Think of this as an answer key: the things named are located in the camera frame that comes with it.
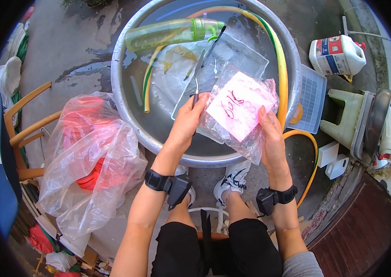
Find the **white plastic jug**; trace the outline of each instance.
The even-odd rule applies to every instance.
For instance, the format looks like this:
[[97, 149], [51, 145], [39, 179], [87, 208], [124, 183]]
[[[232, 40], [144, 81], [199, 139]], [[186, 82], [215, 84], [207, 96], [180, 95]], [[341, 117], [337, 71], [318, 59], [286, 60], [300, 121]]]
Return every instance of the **white plastic jug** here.
[[366, 64], [363, 49], [345, 35], [311, 42], [309, 61], [323, 75], [356, 75]]

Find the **green plastic bottle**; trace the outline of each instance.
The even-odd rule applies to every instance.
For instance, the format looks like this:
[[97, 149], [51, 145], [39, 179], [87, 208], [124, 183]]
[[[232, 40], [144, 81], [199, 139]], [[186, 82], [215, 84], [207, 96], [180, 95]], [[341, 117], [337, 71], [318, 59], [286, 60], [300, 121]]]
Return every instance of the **green plastic bottle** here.
[[199, 41], [218, 36], [224, 22], [205, 18], [175, 19], [126, 32], [126, 48], [131, 52], [159, 46]]

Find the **pink paper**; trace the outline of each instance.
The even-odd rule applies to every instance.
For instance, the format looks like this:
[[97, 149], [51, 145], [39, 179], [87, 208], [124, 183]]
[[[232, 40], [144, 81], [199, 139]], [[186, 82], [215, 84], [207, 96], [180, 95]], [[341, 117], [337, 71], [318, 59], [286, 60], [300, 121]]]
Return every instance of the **pink paper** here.
[[259, 108], [273, 108], [276, 100], [253, 78], [237, 72], [219, 91], [206, 112], [239, 142], [259, 123]]

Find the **person's left hand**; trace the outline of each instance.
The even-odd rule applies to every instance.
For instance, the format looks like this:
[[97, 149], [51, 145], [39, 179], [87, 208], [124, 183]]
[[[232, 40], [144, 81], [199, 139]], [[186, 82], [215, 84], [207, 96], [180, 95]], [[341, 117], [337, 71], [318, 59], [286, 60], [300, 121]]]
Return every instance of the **person's left hand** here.
[[179, 109], [176, 121], [172, 126], [168, 139], [165, 142], [164, 148], [170, 148], [175, 151], [180, 157], [188, 150], [191, 145], [192, 136], [196, 132], [197, 125], [199, 124], [199, 118], [205, 108], [206, 101], [208, 100], [209, 93], [200, 93], [199, 100], [192, 108], [194, 97], [192, 96]]

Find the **green plastic stool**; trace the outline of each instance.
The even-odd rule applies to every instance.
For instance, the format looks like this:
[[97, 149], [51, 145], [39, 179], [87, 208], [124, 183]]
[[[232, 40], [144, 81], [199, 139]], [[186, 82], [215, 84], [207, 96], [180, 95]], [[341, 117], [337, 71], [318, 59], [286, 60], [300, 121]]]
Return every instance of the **green plastic stool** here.
[[364, 96], [343, 90], [329, 90], [328, 96], [343, 107], [342, 118], [339, 125], [320, 120], [320, 130], [330, 135], [344, 147], [351, 149]]

